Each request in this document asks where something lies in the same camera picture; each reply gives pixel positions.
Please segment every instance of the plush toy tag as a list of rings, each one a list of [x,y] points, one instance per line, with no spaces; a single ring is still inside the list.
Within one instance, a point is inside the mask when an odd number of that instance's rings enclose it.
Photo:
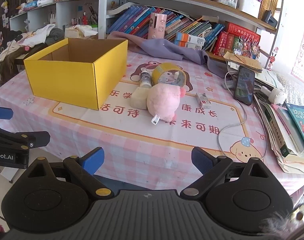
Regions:
[[[154,124],[154,125],[156,125],[156,124],[158,123],[158,121],[159,121],[159,116],[156,114],[156,115],[153,117],[151,123]]]

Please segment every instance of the phone screen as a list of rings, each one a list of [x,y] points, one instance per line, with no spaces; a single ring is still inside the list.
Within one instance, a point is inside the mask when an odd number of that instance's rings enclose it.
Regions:
[[[251,105],[254,92],[254,80],[254,71],[240,66],[234,98],[243,102],[244,104]]]

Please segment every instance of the yellow box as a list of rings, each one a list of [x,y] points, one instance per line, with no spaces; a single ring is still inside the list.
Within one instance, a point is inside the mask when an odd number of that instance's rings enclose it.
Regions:
[[[24,60],[38,97],[99,110],[126,72],[127,40],[64,39]]]

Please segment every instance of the roll of tape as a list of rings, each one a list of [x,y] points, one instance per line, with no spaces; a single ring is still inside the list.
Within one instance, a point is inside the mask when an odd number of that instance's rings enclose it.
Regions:
[[[153,70],[151,77],[153,85],[160,83],[161,76],[165,72],[177,72],[177,71],[179,72],[179,74],[176,80],[172,83],[167,83],[167,84],[183,87],[184,85],[186,85],[186,75],[183,70],[181,70],[178,66],[172,63],[162,63]]]

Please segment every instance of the pink plush toy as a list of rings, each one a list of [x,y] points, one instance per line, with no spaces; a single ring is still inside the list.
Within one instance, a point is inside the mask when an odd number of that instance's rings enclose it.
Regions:
[[[185,89],[175,85],[157,84],[150,88],[147,99],[151,115],[156,114],[165,122],[175,121],[175,110],[180,105],[180,98],[185,96]]]

